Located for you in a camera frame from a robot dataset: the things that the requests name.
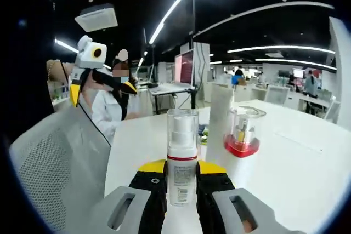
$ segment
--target product label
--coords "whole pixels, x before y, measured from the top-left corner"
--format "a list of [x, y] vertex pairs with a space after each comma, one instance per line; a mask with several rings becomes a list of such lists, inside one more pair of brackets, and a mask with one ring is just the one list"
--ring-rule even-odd
[[174, 166], [174, 185], [178, 186], [178, 202], [188, 201], [189, 184], [195, 180], [194, 167]]
[[178, 202], [186, 202], [188, 198], [187, 189], [178, 189]]
[[174, 167], [174, 183], [175, 185], [185, 185], [191, 182], [193, 175], [193, 167]]

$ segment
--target white shirt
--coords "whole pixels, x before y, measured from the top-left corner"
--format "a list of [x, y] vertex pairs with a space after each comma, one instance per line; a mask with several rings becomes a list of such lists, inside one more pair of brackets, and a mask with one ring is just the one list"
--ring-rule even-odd
[[[127, 114], [139, 113], [139, 96], [129, 95]], [[116, 128], [122, 122], [122, 108], [113, 95], [100, 90], [93, 102], [93, 122], [106, 136], [110, 144], [113, 143]]]

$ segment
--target clear bottle cap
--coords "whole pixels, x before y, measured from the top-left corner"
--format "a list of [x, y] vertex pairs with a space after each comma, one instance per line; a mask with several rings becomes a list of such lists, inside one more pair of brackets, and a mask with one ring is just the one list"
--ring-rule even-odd
[[196, 110], [170, 109], [167, 112], [168, 147], [196, 148], [199, 113]]

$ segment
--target face mask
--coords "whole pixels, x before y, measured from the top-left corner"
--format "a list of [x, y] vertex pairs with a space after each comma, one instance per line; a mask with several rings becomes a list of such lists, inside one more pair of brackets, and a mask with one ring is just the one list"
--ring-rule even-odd
[[124, 83], [129, 81], [129, 77], [114, 77], [118, 83]]

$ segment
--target air vent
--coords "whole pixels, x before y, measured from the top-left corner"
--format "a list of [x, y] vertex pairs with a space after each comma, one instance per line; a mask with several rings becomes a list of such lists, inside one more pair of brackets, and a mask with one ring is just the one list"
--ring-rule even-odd
[[281, 55], [279, 52], [276, 52], [276, 53], [266, 53], [266, 56], [271, 57], [271, 58], [284, 58], [284, 56]]
[[112, 4], [96, 5], [84, 9], [75, 20], [86, 32], [118, 26], [115, 9]]

